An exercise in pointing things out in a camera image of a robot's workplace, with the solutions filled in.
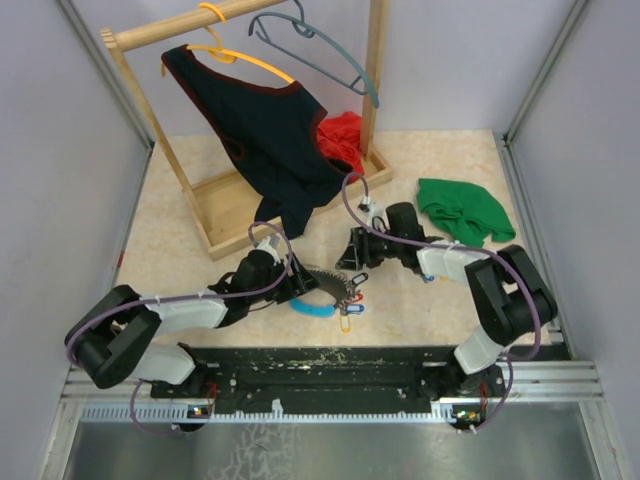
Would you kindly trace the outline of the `red cloth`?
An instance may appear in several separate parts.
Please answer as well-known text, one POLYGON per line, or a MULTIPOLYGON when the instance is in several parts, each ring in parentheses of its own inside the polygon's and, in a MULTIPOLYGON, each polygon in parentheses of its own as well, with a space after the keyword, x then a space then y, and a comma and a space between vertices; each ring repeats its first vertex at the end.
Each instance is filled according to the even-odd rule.
POLYGON ((352 111, 337 117, 325 118, 317 128, 317 142, 325 157, 341 160, 353 171, 364 175, 360 135, 362 118, 352 111))

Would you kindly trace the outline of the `blue tag on disc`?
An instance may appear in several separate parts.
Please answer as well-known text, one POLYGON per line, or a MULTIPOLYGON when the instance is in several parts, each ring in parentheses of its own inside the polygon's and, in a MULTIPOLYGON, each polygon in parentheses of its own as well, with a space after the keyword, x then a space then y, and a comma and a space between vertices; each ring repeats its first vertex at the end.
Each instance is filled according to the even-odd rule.
POLYGON ((362 304, 350 304, 345 308, 347 315, 360 315, 365 311, 365 306, 362 304))

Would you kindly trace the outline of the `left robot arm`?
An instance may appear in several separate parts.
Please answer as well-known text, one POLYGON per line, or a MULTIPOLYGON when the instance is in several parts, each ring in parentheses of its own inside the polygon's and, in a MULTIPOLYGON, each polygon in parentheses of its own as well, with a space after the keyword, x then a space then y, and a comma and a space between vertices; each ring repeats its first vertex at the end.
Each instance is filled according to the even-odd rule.
POLYGON ((296 256, 280 259, 271 248, 256 248, 235 271, 196 294, 144 297, 128 285, 114 287, 69 331, 64 345, 70 362, 99 389, 136 378, 194 397, 206 389, 207 371, 187 345, 156 344, 155 338, 231 326, 256 303, 282 304, 318 287, 296 256))

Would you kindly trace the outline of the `navy tank top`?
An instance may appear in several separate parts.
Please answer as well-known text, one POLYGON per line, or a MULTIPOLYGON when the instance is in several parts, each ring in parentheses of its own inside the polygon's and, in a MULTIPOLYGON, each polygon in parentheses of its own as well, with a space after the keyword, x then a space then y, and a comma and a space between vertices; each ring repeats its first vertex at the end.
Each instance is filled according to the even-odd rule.
POLYGON ((288 238, 301 236, 313 211, 330 203, 352 172, 320 151, 317 128, 326 109, 299 82, 274 88, 236 79, 185 46, 164 52, 161 62, 261 195, 255 220, 280 218, 288 238))

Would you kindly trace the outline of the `black tag on disc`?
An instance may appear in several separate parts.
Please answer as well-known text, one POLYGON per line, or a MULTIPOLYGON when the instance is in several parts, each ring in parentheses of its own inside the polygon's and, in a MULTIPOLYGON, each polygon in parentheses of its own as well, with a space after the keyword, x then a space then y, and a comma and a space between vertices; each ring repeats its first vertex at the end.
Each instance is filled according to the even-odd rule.
POLYGON ((351 278, 350 285, 353 288, 357 289, 360 285, 362 285, 368 279, 369 279, 369 275, 366 272, 361 272, 351 278))

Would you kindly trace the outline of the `green cloth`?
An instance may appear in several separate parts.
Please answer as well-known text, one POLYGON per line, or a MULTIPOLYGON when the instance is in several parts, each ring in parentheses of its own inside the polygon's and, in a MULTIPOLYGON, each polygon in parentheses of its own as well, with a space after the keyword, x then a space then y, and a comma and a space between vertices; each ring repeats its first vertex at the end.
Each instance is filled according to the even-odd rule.
POLYGON ((467 247, 483 248, 487 238, 496 243, 516 238, 503 205, 480 185, 420 178, 416 202, 435 227, 467 247))

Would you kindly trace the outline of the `blue-grey hanger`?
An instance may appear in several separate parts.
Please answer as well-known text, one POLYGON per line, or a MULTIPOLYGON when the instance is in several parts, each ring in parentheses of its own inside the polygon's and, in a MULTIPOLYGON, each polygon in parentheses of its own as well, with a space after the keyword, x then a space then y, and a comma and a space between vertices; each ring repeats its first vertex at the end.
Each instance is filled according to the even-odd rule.
POLYGON ((332 37, 306 20, 301 1, 294 1, 297 14, 266 11, 256 14, 250 21, 248 35, 295 59, 354 94, 371 101, 377 109, 380 100, 377 87, 364 66, 332 37), (269 27, 288 25, 296 40, 279 41, 269 27))

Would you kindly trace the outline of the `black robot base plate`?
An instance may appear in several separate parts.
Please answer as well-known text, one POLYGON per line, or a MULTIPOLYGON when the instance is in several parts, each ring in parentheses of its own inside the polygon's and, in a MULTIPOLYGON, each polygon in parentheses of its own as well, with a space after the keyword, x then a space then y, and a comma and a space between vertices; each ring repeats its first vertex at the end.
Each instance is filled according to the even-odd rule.
POLYGON ((474 404, 501 397, 494 365, 465 374, 450 347, 196 348, 195 377, 155 381, 154 399, 211 400, 218 414, 428 413, 446 398, 474 404))

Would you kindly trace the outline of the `wooden clothes rack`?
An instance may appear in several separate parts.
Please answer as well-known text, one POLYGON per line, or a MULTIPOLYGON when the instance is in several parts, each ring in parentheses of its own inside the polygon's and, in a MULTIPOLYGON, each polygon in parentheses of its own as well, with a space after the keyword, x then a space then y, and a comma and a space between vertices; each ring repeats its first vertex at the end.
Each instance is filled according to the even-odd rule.
POLYGON ((273 223, 291 237, 303 234, 310 218, 388 183, 393 171, 374 143, 379 82, 389 5, 369 5, 367 56, 353 62, 347 86, 363 99, 360 133, 353 154, 331 148, 321 137, 330 123, 326 109, 303 84, 262 63, 278 79, 275 87, 240 80, 200 60, 207 53, 231 64, 242 55, 219 39, 183 44, 163 53, 161 72, 171 76, 214 131, 232 163, 226 173, 194 183, 169 142, 126 55, 198 29, 250 15, 248 32, 269 40, 264 21, 277 12, 271 1, 203 2, 187 13, 130 30, 101 33, 129 93, 145 116, 174 172, 213 259, 221 259, 266 235, 273 223))

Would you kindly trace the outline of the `yellow tag on disc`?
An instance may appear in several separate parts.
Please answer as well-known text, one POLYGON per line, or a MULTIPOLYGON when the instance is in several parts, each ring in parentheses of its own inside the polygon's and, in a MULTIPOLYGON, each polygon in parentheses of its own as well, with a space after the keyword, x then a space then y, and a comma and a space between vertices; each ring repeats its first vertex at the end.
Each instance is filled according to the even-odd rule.
POLYGON ((351 321, 348 314, 340 314, 340 330, 345 334, 351 332, 351 321))

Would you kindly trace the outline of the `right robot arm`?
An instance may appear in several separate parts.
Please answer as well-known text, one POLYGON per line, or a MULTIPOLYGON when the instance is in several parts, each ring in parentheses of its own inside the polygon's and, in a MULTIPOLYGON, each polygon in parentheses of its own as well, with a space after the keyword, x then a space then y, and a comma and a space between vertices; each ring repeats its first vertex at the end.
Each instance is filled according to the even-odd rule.
POLYGON ((522 247, 493 252, 428 237, 408 202, 383 209, 366 195, 358 209, 366 221, 351 229, 338 269, 372 269, 393 259, 423 279, 447 278, 469 288, 479 326, 447 361, 446 380, 454 393, 473 393, 482 371, 521 336, 532 333, 538 341, 541 327, 557 316, 553 295, 522 247))

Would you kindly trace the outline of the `yellow hanger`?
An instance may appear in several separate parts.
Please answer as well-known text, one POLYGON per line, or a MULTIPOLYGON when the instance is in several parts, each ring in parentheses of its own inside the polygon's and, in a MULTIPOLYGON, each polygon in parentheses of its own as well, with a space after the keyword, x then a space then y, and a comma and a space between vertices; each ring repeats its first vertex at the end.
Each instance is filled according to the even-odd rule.
MULTIPOLYGON (((209 10, 210 12, 214 13, 217 19, 220 20, 223 24, 227 23, 226 16, 218 6, 209 2, 201 2, 198 4, 198 8, 209 10)), ((213 37, 214 44, 213 45, 187 44, 186 49, 188 51, 202 51, 202 52, 208 53, 215 61, 222 64, 227 64, 227 65, 234 64, 237 60, 243 60, 252 65, 260 67, 261 69, 267 72, 270 72, 271 74, 279 77, 289 85, 294 83, 295 79, 290 75, 286 74, 285 72, 283 72, 282 70, 262 60, 259 60, 253 56, 225 48, 219 34, 212 27, 204 26, 202 28, 206 30, 213 37)), ((166 73, 167 73, 166 66, 164 65, 164 63, 161 62, 161 66, 160 66, 161 77, 165 78, 166 73)))

